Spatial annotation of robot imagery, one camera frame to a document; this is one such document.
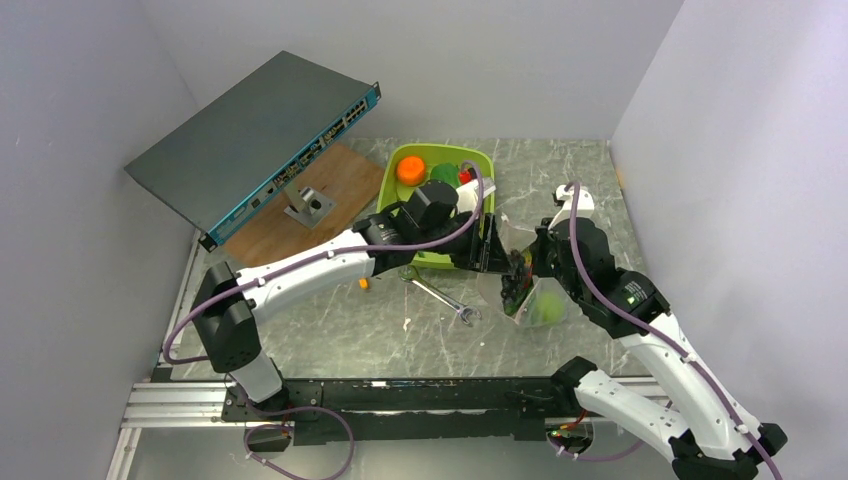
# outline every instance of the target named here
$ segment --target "orange fruit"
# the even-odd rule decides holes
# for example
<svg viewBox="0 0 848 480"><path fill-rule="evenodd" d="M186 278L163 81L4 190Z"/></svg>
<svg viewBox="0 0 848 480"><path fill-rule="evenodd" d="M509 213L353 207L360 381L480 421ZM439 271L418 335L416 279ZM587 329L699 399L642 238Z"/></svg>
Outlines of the orange fruit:
<svg viewBox="0 0 848 480"><path fill-rule="evenodd" d="M400 183L414 187L427 179L427 165L424 164L424 160L421 160L421 157L406 157L398 162L395 175L397 175Z"/></svg>

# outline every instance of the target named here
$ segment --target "silver wrench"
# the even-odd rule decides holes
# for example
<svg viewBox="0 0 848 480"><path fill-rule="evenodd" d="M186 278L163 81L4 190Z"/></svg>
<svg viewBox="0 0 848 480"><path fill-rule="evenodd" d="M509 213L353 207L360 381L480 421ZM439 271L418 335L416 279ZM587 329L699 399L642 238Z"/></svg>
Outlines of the silver wrench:
<svg viewBox="0 0 848 480"><path fill-rule="evenodd" d="M459 319L462 320L462 323L468 325L469 327L473 326L473 324L471 323L472 319L476 319L478 321L483 319L483 314L480 313L480 309L478 309L477 307L459 303L453 298L447 296L444 292L430 284L430 282L421 278L421 275L418 274L418 269L413 267L412 265L400 267L400 269L398 270L398 276L404 282L417 285L420 289L436 297L437 299L439 299L439 301L449 306L451 309L453 309L454 312L456 312L457 315L459 315Z"/></svg>

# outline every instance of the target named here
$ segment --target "gray wall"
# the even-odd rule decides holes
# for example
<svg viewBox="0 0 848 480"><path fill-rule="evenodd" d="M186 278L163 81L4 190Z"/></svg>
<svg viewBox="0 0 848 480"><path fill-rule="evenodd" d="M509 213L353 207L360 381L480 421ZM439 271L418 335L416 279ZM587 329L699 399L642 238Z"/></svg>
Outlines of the gray wall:
<svg viewBox="0 0 848 480"><path fill-rule="evenodd" d="M682 0L142 0L204 106L280 50L366 81L370 137L609 138Z"/></svg>
<svg viewBox="0 0 848 480"><path fill-rule="evenodd" d="M687 0L612 140L651 274L788 432L786 478L848 469L846 46L846 2Z"/></svg>
<svg viewBox="0 0 848 480"><path fill-rule="evenodd" d="M0 6L0 478L103 478L190 229L123 165L196 110L136 2Z"/></svg>

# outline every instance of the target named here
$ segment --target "marble table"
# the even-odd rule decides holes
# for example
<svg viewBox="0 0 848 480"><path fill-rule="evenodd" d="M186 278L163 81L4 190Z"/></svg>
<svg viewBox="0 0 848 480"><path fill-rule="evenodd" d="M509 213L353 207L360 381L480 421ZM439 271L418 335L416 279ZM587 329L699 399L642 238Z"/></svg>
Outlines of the marble table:
<svg viewBox="0 0 848 480"><path fill-rule="evenodd" d="M595 223L610 240L619 266L644 271L633 228L605 142L525 139L346 139L343 143L385 166L395 148L413 142L448 143L480 150L495 164L498 212L532 228L556 209L551 192L580 180L595 199ZM374 211L374 203L363 215ZM196 251L180 318L187 313L205 269L227 258L223 249ZM232 262L233 269L241 268ZM497 314L477 293L470 272L422 270L422 276L454 298L476 305L484 320L467 327L435 298L400 281L395 271L308 298L261 325L264 348L287 377L488 377L550 375L575 355L611 375L644 376L647 370L573 304L554 326L520 328ZM192 328L179 356L201 353ZM174 379L216 378L208 362L174 369Z"/></svg>

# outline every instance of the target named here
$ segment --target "green tray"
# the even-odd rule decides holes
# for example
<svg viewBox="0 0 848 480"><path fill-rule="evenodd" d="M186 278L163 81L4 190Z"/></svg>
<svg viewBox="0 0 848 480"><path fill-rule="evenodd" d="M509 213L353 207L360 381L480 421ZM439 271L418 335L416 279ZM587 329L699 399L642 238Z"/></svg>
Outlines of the green tray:
<svg viewBox="0 0 848 480"><path fill-rule="evenodd" d="M409 200L412 191L415 187L407 187L400 183L395 176L397 164L404 158L414 155L421 157L424 164L427 165L427 178L430 178L430 171L436 165L442 163L452 163L457 167L462 166L462 162L471 160L480 167L480 171L484 177L495 179L495 166L492 164L492 159L483 152L472 150L470 148L454 147L453 145L440 145L435 143L409 143L399 147L392 153L389 159L389 165L386 167L386 174L383 176L383 184L380 186L380 196L377 197L377 211L398 200ZM486 213L494 213L495 211L495 194L486 197L483 202L483 211ZM441 268L453 269L453 264L450 257L447 255L439 255L436 253L419 253L412 265L422 268Z"/></svg>

